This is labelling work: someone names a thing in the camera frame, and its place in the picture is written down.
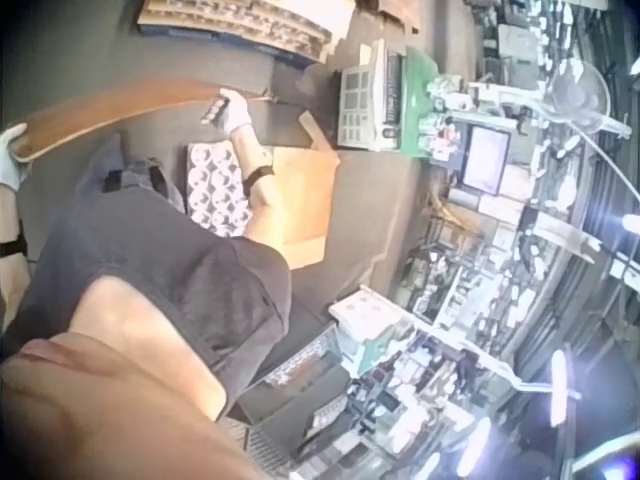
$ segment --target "hand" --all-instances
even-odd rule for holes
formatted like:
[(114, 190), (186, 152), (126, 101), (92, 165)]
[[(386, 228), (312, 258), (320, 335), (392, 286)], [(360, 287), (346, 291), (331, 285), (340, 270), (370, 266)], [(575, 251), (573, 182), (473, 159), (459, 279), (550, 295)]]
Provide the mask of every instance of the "hand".
[(2, 434), (34, 478), (262, 478), (219, 426), (93, 338), (32, 340), (0, 372)]
[(27, 124), (15, 125), (0, 134), (0, 185), (6, 185), (14, 192), (18, 191), (20, 183), (27, 176), (26, 165), (20, 165), (9, 152), (9, 143), (27, 130)]
[(247, 101), (235, 90), (221, 88), (220, 98), (211, 105), (201, 122), (220, 128), (229, 138), (237, 128), (251, 125)]

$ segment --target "light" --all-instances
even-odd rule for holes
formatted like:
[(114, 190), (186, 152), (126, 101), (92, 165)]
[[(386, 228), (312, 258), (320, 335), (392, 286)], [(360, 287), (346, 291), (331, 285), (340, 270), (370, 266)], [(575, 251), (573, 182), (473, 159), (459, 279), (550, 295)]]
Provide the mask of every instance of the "light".
[(640, 74), (640, 57), (638, 57), (638, 59), (635, 62), (633, 62), (633, 65), (631, 65), (631, 71), (629, 73), (631, 75)]
[(631, 480), (636, 477), (636, 466), (633, 460), (625, 458), (602, 469), (602, 474), (606, 480)]
[(626, 214), (622, 217), (622, 226), (627, 232), (640, 235), (640, 215)]
[(564, 149), (571, 151), (580, 143), (580, 135), (574, 135), (564, 143)]
[(544, 263), (540, 257), (533, 258), (533, 268), (535, 270), (535, 277), (538, 280), (544, 280), (544, 275), (547, 272), (547, 265)]
[(440, 463), (440, 454), (436, 452), (429, 457), (427, 462), (420, 469), (418, 474), (414, 477), (414, 480), (428, 480), (439, 463)]
[(557, 427), (567, 419), (567, 358), (562, 350), (551, 357), (551, 426)]
[(491, 432), (491, 420), (485, 417), (478, 422), (476, 429), (469, 435), (467, 447), (464, 449), (456, 474), (459, 477), (468, 477), (475, 468), (480, 456), (487, 446), (489, 433)]

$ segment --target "white glove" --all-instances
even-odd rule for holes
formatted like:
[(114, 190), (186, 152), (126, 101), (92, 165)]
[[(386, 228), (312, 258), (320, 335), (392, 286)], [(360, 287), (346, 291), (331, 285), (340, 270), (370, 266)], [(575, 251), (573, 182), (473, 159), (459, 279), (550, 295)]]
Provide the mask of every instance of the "white glove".
[(218, 127), (228, 138), (236, 128), (251, 125), (247, 101), (235, 90), (221, 88), (220, 98), (211, 105), (201, 122)]
[(6, 185), (14, 192), (27, 176), (28, 165), (21, 165), (11, 158), (9, 143), (27, 130), (27, 124), (21, 123), (0, 134), (0, 184)]

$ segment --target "lamp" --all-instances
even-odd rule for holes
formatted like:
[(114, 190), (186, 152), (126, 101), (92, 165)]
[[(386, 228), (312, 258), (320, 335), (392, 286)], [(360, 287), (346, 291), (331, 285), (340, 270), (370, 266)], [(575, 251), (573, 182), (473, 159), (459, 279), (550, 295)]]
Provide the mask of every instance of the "lamp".
[(622, 226), (627, 232), (640, 235), (640, 215), (626, 214), (622, 217)]
[(429, 477), (440, 463), (440, 453), (432, 454), (424, 466), (420, 469), (414, 480), (429, 480)]
[(629, 71), (629, 73), (634, 76), (640, 74), (640, 57), (638, 57), (638, 59), (635, 62), (633, 62), (633, 65), (631, 65), (631, 70)]
[(567, 357), (556, 350), (551, 357), (551, 426), (557, 427), (567, 419), (568, 401)]
[(468, 477), (471, 474), (478, 460), (480, 460), (484, 448), (487, 446), (490, 432), (491, 419), (484, 417), (478, 422), (478, 425), (471, 435), (469, 435), (467, 447), (464, 449), (462, 458), (458, 463), (456, 475), (459, 477)]

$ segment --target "cable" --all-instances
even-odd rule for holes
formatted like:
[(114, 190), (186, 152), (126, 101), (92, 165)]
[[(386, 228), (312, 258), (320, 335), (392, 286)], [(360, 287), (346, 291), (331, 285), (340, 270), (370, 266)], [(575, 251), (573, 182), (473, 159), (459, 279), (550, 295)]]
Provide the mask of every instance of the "cable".
[(615, 164), (615, 162), (613, 160), (611, 160), (611, 158), (609, 157), (609, 155), (607, 155), (604, 150), (602, 150), (600, 148), (600, 146), (593, 141), (593, 139), (591, 139), (591, 137), (589, 137), (589, 135), (587, 135), (586, 133), (584, 133), (582, 130), (580, 130), (580, 128), (578, 128), (573, 122), (567, 122), (568, 125), (578, 134), (580, 135), (596, 152), (598, 152), (600, 154), (600, 156), (602, 158), (604, 158), (604, 160), (609, 164), (609, 166), (611, 167), (611, 169), (616, 173), (616, 175), (618, 175), (618, 177), (620, 178), (620, 180), (622, 180), (622, 182), (627, 186), (627, 188), (629, 189), (629, 191), (631, 193), (633, 193), (633, 196), (636, 197), (636, 199), (638, 200), (638, 202), (640, 202), (640, 193), (638, 193), (638, 190), (636, 190), (636, 187), (633, 185), (633, 183), (631, 183), (631, 181), (625, 176), (624, 173), (622, 173), (622, 170), (620, 170), (620, 168), (618, 168), (618, 166)]

